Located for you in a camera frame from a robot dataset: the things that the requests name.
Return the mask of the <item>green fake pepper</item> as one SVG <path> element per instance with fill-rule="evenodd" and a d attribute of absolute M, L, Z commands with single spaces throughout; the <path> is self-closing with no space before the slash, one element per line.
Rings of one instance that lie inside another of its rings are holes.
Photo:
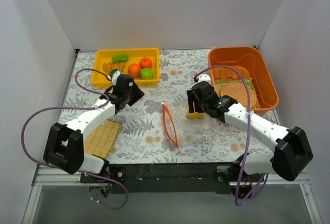
<path fill-rule="evenodd" d="M 126 63 L 129 59 L 129 56 L 125 53 L 118 53 L 112 56 L 112 63 Z"/>

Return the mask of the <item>yellow fake lemon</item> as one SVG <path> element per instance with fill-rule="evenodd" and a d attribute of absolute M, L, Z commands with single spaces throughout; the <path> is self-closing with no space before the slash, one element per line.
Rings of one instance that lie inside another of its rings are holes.
<path fill-rule="evenodd" d="M 188 118 L 202 118 L 205 116 L 205 113 L 198 113 L 198 112 L 190 113 L 188 108 L 186 109 L 186 112 Z"/>

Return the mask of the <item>light green fake apple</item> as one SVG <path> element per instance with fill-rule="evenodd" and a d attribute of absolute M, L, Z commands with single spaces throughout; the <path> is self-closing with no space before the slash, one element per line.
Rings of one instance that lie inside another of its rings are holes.
<path fill-rule="evenodd" d="M 140 70 L 140 77 L 142 79 L 153 79 L 154 78 L 154 72 L 150 68 L 142 68 Z"/>

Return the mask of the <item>clear zip top bag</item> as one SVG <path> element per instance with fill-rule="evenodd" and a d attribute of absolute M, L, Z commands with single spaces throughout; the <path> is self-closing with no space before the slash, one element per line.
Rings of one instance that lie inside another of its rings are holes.
<path fill-rule="evenodd" d="M 176 147 L 192 147 L 214 142 L 220 137 L 221 132 L 229 128 L 206 113 L 202 118 L 188 118 L 187 108 L 186 101 L 161 102 L 163 132 L 166 140 Z"/>

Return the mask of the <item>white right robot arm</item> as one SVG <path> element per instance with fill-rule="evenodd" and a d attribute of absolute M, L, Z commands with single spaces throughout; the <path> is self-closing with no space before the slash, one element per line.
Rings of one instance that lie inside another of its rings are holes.
<path fill-rule="evenodd" d="M 313 159 L 305 131 L 274 124 L 248 112 L 235 99 L 219 97 L 206 81 L 198 82 L 187 91 L 189 112 L 206 113 L 210 117 L 233 125 L 262 142 L 269 153 L 240 156 L 233 163 L 233 174 L 238 181 L 251 175 L 273 173 L 287 181 L 294 181 Z"/>

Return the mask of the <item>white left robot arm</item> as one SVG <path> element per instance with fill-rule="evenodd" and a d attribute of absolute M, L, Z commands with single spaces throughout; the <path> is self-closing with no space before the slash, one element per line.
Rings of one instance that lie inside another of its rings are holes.
<path fill-rule="evenodd" d="M 101 96 L 96 106 L 65 124 L 55 123 L 48 135 L 43 159 L 69 174 L 90 172 L 100 183 L 109 179 L 106 160 L 84 152 L 86 138 L 126 105 L 132 106 L 144 96 L 132 76 L 120 74 Z"/>

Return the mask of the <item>dark green fake avocado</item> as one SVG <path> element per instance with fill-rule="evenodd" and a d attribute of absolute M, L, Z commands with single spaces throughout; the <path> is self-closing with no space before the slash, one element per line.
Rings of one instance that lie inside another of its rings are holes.
<path fill-rule="evenodd" d="M 113 69 L 110 71 L 109 75 L 111 77 L 113 77 L 113 75 L 117 75 L 117 74 L 120 74 L 121 72 L 118 70 L 118 69 Z"/>

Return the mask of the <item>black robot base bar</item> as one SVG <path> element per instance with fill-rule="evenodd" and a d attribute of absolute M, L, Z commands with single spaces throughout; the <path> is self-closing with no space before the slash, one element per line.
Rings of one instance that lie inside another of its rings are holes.
<path fill-rule="evenodd" d="M 120 183 L 111 184 L 113 194 L 216 193 L 230 194 L 240 166 L 233 163 L 112 164 L 100 174 Z"/>

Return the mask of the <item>orange fake tangerine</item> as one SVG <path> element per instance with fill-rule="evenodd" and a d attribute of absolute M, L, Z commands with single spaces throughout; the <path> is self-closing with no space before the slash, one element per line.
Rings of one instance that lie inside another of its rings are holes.
<path fill-rule="evenodd" d="M 140 66 L 141 69 L 144 69 L 144 68 L 150 68 L 151 69 L 152 66 L 153 66 L 153 62 L 149 57 L 143 57 L 139 61 L 139 66 Z"/>
<path fill-rule="evenodd" d="M 127 72 L 130 76 L 136 78 L 140 77 L 141 67 L 137 63 L 130 64 L 127 68 Z"/>

